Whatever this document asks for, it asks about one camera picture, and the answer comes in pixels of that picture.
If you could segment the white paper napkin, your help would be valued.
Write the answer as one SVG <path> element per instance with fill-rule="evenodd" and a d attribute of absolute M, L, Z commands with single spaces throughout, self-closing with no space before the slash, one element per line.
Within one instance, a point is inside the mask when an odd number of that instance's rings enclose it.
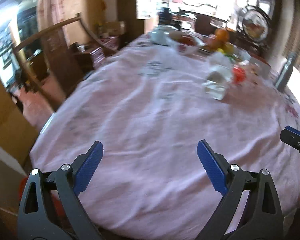
<path fill-rule="evenodd" d="M 210 54 L 206 60 L 211 65 L 221 65 L 226 68 L 232 67 L 231 60 L 223 53 L 218 51 Z"/>

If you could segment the orange artificial flower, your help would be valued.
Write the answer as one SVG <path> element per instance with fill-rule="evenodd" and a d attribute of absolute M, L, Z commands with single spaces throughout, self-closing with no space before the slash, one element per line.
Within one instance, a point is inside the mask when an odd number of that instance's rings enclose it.
<path fill-rule="evenodd" d="M 232 69 L 232 73 L 234 84 L 240 84 L 247 78 L 245 70 L 240 66 L 234 66 Z"/>

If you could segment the round decorative table screen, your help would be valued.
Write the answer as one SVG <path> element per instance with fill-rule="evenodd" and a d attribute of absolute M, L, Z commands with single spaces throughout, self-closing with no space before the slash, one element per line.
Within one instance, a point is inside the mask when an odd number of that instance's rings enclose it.
<path fill-rule="evenodd" d="M 259 7 L 247 5 L 243 9 L 242 30 L 255 44 L 264 44 L 270 33 L 270 18 Z"/>

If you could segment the fruit plate with oranges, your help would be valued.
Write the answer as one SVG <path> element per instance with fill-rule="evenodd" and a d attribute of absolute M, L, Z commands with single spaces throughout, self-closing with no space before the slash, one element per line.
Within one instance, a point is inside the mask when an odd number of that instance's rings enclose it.
<path fill-rule="evenodd" d="M 220 51 L 224 54 L 231 55 L 235 52 L 235 46 L 229 42 L 230 34 L 224 28 L 218 28 L 214 34 L 204 38 L 202 49 L 210 52 Z"/>

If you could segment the white bowl of strawberries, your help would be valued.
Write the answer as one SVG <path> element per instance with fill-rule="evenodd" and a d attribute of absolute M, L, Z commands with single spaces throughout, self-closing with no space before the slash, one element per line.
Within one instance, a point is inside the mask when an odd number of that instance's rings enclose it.
<path fill-rule="evenodd" d="M 178 30 L 170 31 L 166 35 L 166 42 L 180 55 L 193 54 L 205 45 L 200 38 L 193 34 Z"/>

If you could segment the pink floral tablecloth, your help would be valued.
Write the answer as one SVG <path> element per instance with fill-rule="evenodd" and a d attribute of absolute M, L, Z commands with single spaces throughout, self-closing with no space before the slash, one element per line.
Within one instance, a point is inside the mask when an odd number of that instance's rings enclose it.
<path fill-rule="evenodd" d="M 203 82 L 211 64 L 140 36 L 81 82 L 33 146 L 42 172 L 102 142 L 79 199 L 91 220 L 134 239 L 194 239 L 221 200 L 197 156 L 204 139 L 230 163 L 270 171 L 287 215 L 298 204 L 300 154 L 280 140 L 300 130 L 300 105 L 270 80 L 231 86 L 222 100 Z"/>

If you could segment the dark wooden chair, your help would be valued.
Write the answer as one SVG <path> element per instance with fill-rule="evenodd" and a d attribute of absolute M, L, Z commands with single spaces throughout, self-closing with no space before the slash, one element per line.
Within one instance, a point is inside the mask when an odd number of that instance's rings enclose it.
<path fill-rule="evenodd" d="M 19 55 L 25 46 L 33 43 L 36 40 L 40 40 L 43 48 L 44 56 L 47 59 L 47 63 L 53 77 L 57 80 L 59 87 L 63 91 L 65 97 L 69 97 L 71 93 L 76 89 L 77 85 L 84 79 L 85 74 L 80 69 L 73 53 L 65 40 L 63 28 L 66 25 L 79 22 L 83 30 L 91 38 L 94 44 L 98 45 L 104 56 L 111 56 L 117 53 L 117 50 L 110 48 L 103 43 L 85 24 L 80 13 L 77 13 L 75 17 L 68 20 L 64 20 L 57 24 L 54 24 L 48 28 L 45 28 L 38 33 L 30 36 L 19 44 L 12 43 L 12 51 L 16 58 L 19 67 L 26 75 L 30 82 L 30 87 L 34 91 L 39 92 L 49 104 L 53 111 L 57 111 L 61 104 L 61 100 L 57 100 L 51 93 L 45 91 L 42 88 L 41 83 L 36 77 L 28 70 L 25 61 L 23 61 Z"/>

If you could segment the black ceramic jar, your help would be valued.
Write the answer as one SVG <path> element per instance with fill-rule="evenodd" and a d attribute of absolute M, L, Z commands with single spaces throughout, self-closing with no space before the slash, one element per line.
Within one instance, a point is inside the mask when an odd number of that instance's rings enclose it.
<path fill-rule="evenodd" d="M 173 25 L 173 14 L 170 8 L 164 7 L 161 12 L 159 12 L 158 25 Z"/>

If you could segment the pink floral curtain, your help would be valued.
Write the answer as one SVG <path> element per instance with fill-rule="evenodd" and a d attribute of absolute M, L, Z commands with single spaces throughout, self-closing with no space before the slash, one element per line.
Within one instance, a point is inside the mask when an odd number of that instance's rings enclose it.
<path fill-rule="evenodd" d="M 39 31 L 64 21 L 63 0 L 37 0 L 36 11 Z"/>

